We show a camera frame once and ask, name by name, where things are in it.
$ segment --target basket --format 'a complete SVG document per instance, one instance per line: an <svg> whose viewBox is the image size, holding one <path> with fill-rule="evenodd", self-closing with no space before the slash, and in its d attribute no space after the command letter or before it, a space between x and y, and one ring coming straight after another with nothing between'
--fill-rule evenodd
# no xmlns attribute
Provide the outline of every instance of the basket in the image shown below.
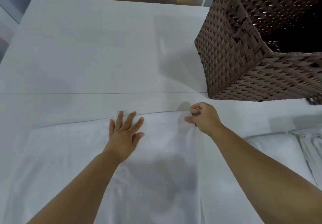
<svg viewBox="0 0 322 224"><path fill-rule="evenodd" d="M322 104L322 0L214 0L195 39L209 98Z"/></svg>

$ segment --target hand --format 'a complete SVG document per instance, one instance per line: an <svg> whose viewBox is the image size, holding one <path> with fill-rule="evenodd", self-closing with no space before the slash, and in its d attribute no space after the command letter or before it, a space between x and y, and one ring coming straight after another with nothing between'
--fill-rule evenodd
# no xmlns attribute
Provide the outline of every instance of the hand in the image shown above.
<svg viewBox="0 0 322 224"><path fill-rule="evenodd" d="M198 103L190 107L192 116L184 120L196 124L200 131L211 135L218 127L223 126L215 108L207 103Z"/></svg>
<svg viewBox="0 0 322 224"><path fill-rule="evenodd" d="M143 117L132 126L135 115L136 112L129 114L124 124L122 111L116 123L110 120L110 139L103 152L109 152L119 163L125 161L133 153L139 140L144 136L142 132L137 133L143 125Z"/></svg>

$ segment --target forearm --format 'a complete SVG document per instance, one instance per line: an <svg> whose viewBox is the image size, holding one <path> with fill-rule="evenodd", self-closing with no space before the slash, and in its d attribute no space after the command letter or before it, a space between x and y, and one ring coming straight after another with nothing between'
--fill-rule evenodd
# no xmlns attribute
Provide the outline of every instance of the forearm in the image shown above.
<svg viewBox="0 0 322 224"><path fill-rule="evenodd" d="M108 152L96 156L28 224L92 224L119 162Z"/></svg>
<svg viewBox="0 0 322 224"><path fill-rule="evenodd" d="M318 188L224 126L210 136L265 223L321 223Z"/></svg>

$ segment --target laundry basket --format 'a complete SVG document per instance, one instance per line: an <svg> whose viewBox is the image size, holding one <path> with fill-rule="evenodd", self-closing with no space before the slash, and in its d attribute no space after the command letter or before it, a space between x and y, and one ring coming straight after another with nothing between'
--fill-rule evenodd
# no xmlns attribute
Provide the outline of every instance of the laundry basket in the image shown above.
<svg viewBox="0 0 322 224"><path fill-rule="evenodd" d="M322 104L322 0L214 0L195 39L212 99Z"/></svg>

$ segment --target woven basket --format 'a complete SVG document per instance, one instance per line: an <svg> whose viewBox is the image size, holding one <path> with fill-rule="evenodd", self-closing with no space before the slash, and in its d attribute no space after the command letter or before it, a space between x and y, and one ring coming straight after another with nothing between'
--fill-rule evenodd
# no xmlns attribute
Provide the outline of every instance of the woven basket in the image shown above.
<svg viewBox="0 0 322 224"><path fill-rule="evenodd" d="M211 99L322 103L322 0L214 0L195 40Z"/></svg>

